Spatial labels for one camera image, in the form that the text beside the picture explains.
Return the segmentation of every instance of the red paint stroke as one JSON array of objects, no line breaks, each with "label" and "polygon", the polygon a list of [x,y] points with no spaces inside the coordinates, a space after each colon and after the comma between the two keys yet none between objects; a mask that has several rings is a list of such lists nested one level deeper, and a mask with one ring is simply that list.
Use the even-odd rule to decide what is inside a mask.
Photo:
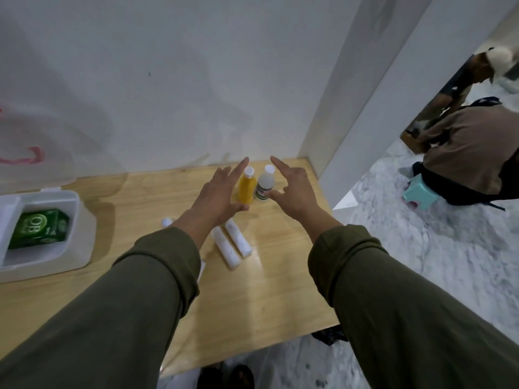
[{"label": "red paint stroke", "polygon": [[39,164],[45,159],[45,153],[42,149],[37,146],[32,146],[28,148],[34,153],[34,158],[20,158],[18,160],[6,160],[0,157],[0,164],[5,165],[33,165]]}]

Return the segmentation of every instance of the yellow bottle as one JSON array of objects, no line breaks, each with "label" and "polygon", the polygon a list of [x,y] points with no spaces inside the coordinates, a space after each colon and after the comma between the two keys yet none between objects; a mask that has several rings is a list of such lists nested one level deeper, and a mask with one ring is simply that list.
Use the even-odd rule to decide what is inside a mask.
[{"label": "yellow bottle", "polygon": [[254,177],[254,168],[247,166],[238,185],[238,199],[241,203],[251,203],[254,198],[257,180]]}]

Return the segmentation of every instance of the plastic stool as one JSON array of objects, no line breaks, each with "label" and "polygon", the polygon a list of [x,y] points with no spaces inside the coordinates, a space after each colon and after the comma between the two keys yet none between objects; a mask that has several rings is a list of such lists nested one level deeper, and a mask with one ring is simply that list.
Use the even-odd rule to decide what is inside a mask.
[{"label": "plastic stool", "polygon": [[420,209],[426,210],[439,198],[439,195],[427,187],[421,174],[411,179],[411,183],[404,192],[403,198],[407,202],[415,203]]}]

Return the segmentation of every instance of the marble floor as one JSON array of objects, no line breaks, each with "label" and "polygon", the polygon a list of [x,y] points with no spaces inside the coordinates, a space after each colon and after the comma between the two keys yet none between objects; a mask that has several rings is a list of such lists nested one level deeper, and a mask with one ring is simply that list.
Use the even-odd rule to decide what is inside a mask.
[{"label": "marble floor", "polygon": [[[401,195],[420,159],[397,140],[353,188],[359,206],[334,216],[366,226],[394,258],[519,343],[519,200],[496,202],[505,212],[442,199],[426,211],[412,209]],[[344,342],[328,347],[304,336],[226,360],[224,372],[238,363],[252,369],[259,389],[369,387]],[[194,370],[162,378],[158,387],[195,388],[197,376]]]}]

